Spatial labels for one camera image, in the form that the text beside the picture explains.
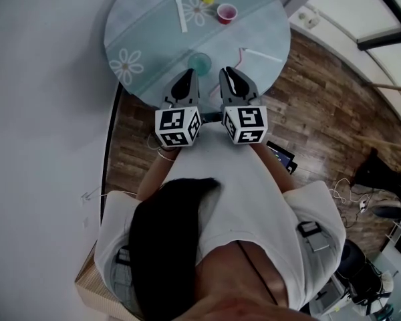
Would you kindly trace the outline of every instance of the skin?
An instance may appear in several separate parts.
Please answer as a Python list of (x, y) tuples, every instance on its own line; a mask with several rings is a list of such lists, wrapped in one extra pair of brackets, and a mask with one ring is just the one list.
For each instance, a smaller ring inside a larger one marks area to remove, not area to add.
[[(271, 173), (282, 193), (295, 189), (292, 177), (275, 155), (264, 144), (251, 148)], [(161, 152), (175, 160), (180, 149)], [(173, 162), (158, 156), (147, 172), (138, 190), (137, 199), (143, 201), (163, 183)], [(236, 241), (212, 250), (196, 267), (194, 306), (176, 321), (275, 321), (314, 320), (308, 315), (288, 308), (288, 293), (280, 273), (261, 247), (241, 241), (265, 280), (278, 305), (275, 305), (265, 286), (245, 258)]]

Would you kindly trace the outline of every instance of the cardboard box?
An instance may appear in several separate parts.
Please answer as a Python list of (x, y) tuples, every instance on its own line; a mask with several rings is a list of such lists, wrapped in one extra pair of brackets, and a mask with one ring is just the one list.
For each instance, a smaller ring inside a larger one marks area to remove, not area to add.
[(108, 291), (94, 263), (95, 247), (89, 253), (77, 278), (76, 288), (83, 303), (94, 310), (113, 316), (123, 321), (138, 321), (125, 307)]

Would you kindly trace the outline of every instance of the white t-shirt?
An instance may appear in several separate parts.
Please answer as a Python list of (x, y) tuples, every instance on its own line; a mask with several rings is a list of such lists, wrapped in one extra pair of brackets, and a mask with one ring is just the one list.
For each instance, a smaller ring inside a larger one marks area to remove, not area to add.
[[(339, 266), (346, 238), (325, 183), (314, 182), (282, 194), (254, 150), (249, 145), (234, 145), (220, 123), (202, 126), (195, 144), (181, 150), (165, 182), (209, 177), (220, 182), (221, 188), (219, 194), (209, 195), (200, 204), (196, 263), (218, 246), (252, 241), (263, 248), (281, 274), (289, 307), (299, 310)], [(95, 262), (109, 289), (112, 260), (128, 243), (130, 221), (138, 204), (123, 193), (108, 195)], [(302, 221), (320, 225), (327, 249), (313, 252), (297, 230)]]

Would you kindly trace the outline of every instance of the bracelet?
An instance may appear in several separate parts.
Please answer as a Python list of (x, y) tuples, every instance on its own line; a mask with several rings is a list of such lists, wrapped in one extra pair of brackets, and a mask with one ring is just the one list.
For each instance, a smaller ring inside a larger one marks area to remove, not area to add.
[(175, 162), (175, 159), (169, 159), (168, 157), (165, 157), (163, 154), (160, 153), (159, 150), (158, 150), (158, 155), (168, 162)]

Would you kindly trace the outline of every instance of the black hair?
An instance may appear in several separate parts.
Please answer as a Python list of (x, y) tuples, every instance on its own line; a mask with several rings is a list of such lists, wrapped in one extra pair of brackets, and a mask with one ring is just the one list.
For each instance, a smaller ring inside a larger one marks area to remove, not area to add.
[(167, 182), (141, 202), (129, 230), (132, 283), (146, 321), (173, 320), (194, 304), (198, 209), (219, 183)]

